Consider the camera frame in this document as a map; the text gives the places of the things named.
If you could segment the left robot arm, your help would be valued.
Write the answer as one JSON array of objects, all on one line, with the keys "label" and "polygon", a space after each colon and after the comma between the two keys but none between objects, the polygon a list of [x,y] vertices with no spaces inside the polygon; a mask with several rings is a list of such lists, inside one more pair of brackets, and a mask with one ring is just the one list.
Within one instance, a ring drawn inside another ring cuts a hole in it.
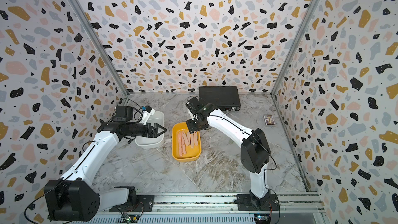
[{"label": "left robot arm", "polygon": [[59,179],[45,185],[42,197],[46,200],[50,221],[87,222],[99,211],[133,202],[134,191],[130,187],[97,193],[92,183],[109,153],[122,139],[157,139],[167,132],[163,125],[148,121],[155,112],[149,105],[116,106],[111,119],[100,125],[76,163]]}]

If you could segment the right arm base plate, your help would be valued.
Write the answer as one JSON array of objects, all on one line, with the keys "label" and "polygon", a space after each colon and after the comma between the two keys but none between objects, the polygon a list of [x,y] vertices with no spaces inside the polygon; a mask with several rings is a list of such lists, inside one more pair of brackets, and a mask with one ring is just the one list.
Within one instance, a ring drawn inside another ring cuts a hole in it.
[{"label": "right arm base plate", "polygon": [[263,198],[257,198],[253,194],[238,194],[236,200],[239,211],[278,211],[279,199],[276,194],[267,194]]}]

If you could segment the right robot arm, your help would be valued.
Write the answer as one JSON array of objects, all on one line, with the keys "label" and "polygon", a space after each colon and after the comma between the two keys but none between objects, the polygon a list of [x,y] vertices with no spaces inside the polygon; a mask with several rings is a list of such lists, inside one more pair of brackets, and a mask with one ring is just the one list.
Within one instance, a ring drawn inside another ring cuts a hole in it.
[{"label": "right robot arm", "polygon": [[190,133],[214,128],[225,134],[240,148],[240,161],[250,175],[249,202],[255,209],[268,205],[271,190],[267,172],[277,169],[263,130],[255,130],[239,124],[212,103],[204,104],[197,96],[186,103],[190,119],[186,121]]}]

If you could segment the yellow plastic bin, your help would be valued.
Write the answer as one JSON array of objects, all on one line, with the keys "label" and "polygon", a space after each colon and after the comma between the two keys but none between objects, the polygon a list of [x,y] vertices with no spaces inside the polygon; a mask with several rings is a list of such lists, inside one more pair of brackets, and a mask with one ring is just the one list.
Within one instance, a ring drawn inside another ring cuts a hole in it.
[{"label": "yellow plastic bin", "polygon": [[186,123],[180,122],[172,129],[172,156],[178,162],[197,160],[202,152],[200,132],[190,134]]}]

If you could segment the pink folding knife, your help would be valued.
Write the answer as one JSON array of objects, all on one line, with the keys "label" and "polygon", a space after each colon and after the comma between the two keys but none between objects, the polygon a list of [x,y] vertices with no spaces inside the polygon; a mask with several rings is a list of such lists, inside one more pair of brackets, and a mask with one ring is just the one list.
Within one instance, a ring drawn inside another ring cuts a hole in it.
[{"label": "pink folding knife", "polygon": [[191,148],[194,147],[194,135],[193,135],[193,133],[190,134],[190,146],[191,146]]},{"label": "pink folding knife", "polygon": [[198,133],[197,132],[194,132],[193,138],[194,138],[194,146],[198,146]]},{"label": "pink folding knife", "polygon": [[182,139],[186,146],[190,146],[190,133],[189,132],[182,132]]}]

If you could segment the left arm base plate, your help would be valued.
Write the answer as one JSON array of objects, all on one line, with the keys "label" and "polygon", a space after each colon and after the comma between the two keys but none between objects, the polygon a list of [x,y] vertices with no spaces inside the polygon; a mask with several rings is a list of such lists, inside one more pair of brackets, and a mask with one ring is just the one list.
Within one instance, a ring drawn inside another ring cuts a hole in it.
[{"label": "left arm base plate", "polygon": [[134,200],[132,203],[124,203],[122,205],[113,206],[109,212],[152,212],[153,204],[154,195],[137,195],[136,200]]}]

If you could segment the long pink sheathed knife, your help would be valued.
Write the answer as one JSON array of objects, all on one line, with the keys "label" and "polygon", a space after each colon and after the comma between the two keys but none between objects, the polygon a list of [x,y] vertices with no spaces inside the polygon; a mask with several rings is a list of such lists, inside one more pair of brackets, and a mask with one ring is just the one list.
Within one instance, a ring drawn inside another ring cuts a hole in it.
[{"label": "long pink sheathed knife", "polygon": [[182,150],[182,136],[181,136],[181,131],[178,132],[177,134],[177,141],[178,141],[178,152],[179,156],[182,157],[183,155],[183,150]]}]

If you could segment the white plastic bin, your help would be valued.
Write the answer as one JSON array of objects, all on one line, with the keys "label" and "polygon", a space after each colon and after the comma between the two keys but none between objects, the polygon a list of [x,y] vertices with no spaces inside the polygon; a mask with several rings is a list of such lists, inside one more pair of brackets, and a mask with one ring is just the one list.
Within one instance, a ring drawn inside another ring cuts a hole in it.
[{"label": "white plastic bin", "polygon": [[152,110],[151,113],[144,111],[143,120],[148,130],[144,136],[138,136],[135,144],[143,149],[158,148],[164,143],[164,135],[167,129],[164,127],[164,114]]}]

